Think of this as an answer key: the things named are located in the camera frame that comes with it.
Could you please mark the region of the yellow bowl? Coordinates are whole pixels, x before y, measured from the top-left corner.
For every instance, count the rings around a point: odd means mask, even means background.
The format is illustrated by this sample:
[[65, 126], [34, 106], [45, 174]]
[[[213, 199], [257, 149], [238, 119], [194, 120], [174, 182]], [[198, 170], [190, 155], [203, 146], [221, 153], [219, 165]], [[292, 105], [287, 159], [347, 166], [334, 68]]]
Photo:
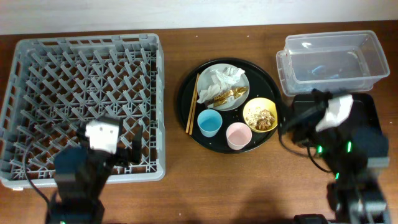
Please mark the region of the yellow bowl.
[[[247, 116], [247, 114], [248, 114], [248, 109], [249, 109], [249, 108], [257, 108], [257, 107], [260, 107], [260, 108], [262, 108], [262, 109], [267, 109], [267, 110], [269, 110], [269, 111], [274, 115], [275, 122], [274, 122], [274, 124], [272, 125], [272, 127], [271, 127], [270, 129], [266, 130], [266, 131], [258, 131], [258, 130], [256, 130], [255, 128], [250, 127], [250, 126], [248, 125], [247, 120], [246, 120], [246, 116]], [[256, 132], [256, 133], [266, 133], [266, 132], [269, 132], [269, 131], [273, 130], [274, 128], [276, 128], [276, 126], [277, 126], [277, 110], [276, 110], [276, 105], [275, 105], [275, 103], [274, 103], [273, 101], [271, 101], [270, 99], [267, 99], [267, 98], [260, 98], [260, 97], [258, 97], [258, 98], [253, 98], [253, 99], [249, 100], [249, 101], [245, 104], [245, 106], [244, 106], [244, 108], [243, 108], [243, 118], [244, 118], [244, 122], [245, 122], [254, 132]]]

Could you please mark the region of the blue cup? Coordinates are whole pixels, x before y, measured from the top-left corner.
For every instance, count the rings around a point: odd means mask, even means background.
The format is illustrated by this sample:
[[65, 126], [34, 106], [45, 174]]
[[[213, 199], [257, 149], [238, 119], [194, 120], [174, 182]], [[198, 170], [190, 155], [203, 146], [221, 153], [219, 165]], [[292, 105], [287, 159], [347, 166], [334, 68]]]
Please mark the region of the blue cup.
[[217, 134], [223, 124], [222, 116], [216, 110], [203, 110], [197, 118], [198, 127], [204, 137], [211, 138]]

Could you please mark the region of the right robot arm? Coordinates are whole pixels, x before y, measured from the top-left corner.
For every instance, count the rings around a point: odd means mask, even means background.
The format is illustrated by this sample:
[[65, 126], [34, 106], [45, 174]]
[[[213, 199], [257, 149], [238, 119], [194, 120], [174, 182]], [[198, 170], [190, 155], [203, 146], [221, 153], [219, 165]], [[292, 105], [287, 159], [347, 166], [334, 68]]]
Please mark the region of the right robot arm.
[[366, 93], [313, 90], [290, 106], [275, 101], [277, 130], [290, 134], [321, 171], [334, 175], [327, 199], [333, 223], [391, 223], [378, 175], [389, 165], [389, 140], [383, 134], [374, 100]]

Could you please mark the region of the gold snack wrapper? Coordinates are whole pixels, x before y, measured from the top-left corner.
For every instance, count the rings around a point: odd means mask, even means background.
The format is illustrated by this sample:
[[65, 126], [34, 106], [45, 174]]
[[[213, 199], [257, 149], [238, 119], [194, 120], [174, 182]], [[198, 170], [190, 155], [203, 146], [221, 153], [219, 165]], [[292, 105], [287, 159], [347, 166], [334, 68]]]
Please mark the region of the gold snack wrapper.
[[217, 106], [227, 104], [227, 103], [243, 96], [248, 90], [249, 90], [248, 86], [232, 88], [232, 89], [214, 97], [212, 100], [206, 101], [205, 106], [207, 108], [215, 108]]

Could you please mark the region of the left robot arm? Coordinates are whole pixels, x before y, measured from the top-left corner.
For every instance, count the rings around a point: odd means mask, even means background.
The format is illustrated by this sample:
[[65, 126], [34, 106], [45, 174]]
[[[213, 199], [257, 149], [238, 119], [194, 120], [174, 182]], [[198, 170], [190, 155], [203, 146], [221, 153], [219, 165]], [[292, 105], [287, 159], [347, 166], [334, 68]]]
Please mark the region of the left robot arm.
[[57, 191], [49, 202], [46, 223], [101, 223], [100, 194], [114, 166], [141, 162], [143, 126], [130, 146], [119, 147], [122, 119], [102, 116], [82, 124], [79, 145], [61, 151], [54, 160]]

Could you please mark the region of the white tissue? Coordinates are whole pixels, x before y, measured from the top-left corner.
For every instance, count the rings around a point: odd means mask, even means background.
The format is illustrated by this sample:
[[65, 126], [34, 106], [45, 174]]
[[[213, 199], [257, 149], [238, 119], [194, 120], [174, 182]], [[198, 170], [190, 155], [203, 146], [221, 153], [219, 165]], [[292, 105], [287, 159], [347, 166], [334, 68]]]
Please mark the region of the white tissue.
[[213, 83], [198, 92], [197, 103], [204, 103], [230, 90], [233, 85], [240, 81], [243, 74], [245, 74], [245, 71], [242, 68], [226, 67], [223, 71], [210, 70], [210, 78]]

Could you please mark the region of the food scraps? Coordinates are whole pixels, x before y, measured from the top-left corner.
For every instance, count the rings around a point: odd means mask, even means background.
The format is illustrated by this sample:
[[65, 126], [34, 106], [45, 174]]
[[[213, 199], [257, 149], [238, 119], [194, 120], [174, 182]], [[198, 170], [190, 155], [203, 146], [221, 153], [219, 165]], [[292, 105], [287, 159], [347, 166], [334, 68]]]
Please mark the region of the food scraps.
[[275, 122], [274, 115], [267, 109], [249, 108], [246, 116], [248, 125], [258, 131], [266, 131], [272, 127]]

